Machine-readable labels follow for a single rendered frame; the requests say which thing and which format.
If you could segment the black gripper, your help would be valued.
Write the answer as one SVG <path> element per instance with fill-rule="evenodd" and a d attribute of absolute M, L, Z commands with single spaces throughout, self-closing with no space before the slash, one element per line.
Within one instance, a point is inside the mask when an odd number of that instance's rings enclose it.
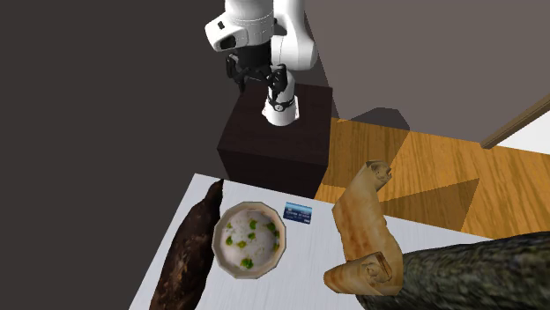
<path fill-rule="evenodd" d="M 226 57 L 227 77 L 233 79 L 238 85 L 240 93 L 244 93 L 246 89 L 245 78 L 249 71 L 247 68 L 260 70 L 261 80 L 271 90 L 270 101 L 275 101 L 279 94 L 286 89 L 286 66 L 283 63 L 271 65 L 271 43 L 269 41 L 261 45 L 237 48 L 234 55 Z"/>

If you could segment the dark brown robot stand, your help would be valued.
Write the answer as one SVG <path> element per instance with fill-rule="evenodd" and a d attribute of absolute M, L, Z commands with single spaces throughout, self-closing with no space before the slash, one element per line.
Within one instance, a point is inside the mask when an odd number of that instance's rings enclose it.
<path fill-rule="evenodd" d="M 250 82 L 237 100 L 217 151 L 228 179 L 313 198 L 328 167 L 332 89 L 295 86 L 300 118 L 278 127 L 262 115 L 268 89 Z"/>

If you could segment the blue card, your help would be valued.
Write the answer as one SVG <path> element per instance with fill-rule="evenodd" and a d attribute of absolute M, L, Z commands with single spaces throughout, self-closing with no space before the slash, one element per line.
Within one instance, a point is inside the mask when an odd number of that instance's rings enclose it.
<path fill-rule="evenodd" d="M 283 218 L 309 225 L 311 222 L 312 209 L 297 203 L 286 202 Z"/>

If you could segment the beige bowl with green specks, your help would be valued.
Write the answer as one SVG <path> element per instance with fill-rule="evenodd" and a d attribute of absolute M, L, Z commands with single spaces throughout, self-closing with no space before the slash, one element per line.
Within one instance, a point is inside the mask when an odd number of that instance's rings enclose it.
<path fill-rule="evenodd" d="M 258 279 L 276 268 L 286 251 L 286 226 L 265 203 L 238 203 L 215 225 L 212 251 L 219 267 L 230 276 Z"/>

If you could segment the tan curved bread roll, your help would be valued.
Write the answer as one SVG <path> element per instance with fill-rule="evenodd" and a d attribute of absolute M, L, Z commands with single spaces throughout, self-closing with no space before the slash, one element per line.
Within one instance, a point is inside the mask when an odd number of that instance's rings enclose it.
<path fill-rule="evenodd" d="M 377 191 L 391 179 L 390 166 L 369 160 L 332 208 L 346 262 L 327 270 L 336 293 L 395 296 L 403 286 L 403 253 L 390 233 Z"/>

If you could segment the dark brown elongated bark piece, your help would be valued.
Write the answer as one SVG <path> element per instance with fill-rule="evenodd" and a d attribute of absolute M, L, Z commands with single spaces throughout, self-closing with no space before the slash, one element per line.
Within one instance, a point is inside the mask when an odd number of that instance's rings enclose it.
<path fill-rule="evenodd" d="M 223 185 L 222 179 L 215 181 L 179 225 L 149 310 L 196 310 L 214 259 L 213 231 L 220 220 Z"/>

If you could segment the brown wooden bar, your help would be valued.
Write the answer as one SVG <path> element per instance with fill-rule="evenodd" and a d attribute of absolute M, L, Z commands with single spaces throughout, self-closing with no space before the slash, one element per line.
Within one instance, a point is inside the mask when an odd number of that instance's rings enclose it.
<path fill-rule="evenodd" d="M 480 147 L 486 150 L 495 147 L 548 111 L 550 111 L 550 93 L 485 138 L 479 143 Z"/>

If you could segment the dark green mottled log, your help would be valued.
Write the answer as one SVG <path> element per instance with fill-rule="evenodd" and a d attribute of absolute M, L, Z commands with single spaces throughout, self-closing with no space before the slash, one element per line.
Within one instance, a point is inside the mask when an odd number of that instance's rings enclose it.
<path fill-rule="evenodd" d="M 550 232 L 406 253 L 398 295 L 356 299 L 365 310 L 550 310 Z"/>

